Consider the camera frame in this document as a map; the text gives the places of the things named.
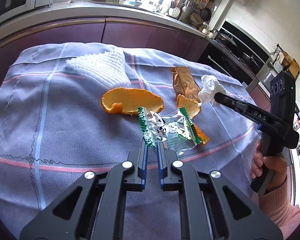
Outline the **pink sleeve right forearm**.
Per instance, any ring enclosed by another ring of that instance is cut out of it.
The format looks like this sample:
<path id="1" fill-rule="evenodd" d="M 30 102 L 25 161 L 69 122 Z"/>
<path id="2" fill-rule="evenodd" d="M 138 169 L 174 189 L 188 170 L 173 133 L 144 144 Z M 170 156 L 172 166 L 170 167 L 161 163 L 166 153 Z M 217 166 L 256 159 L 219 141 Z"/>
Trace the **pink sleeve right forearm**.
<path id="1" fill-rule="evenodd" d="M 284 239 L 300 239 L 300 207 L 290 204 L 287 183 L 259 196 L 258 206 L 279 227 Z"/>

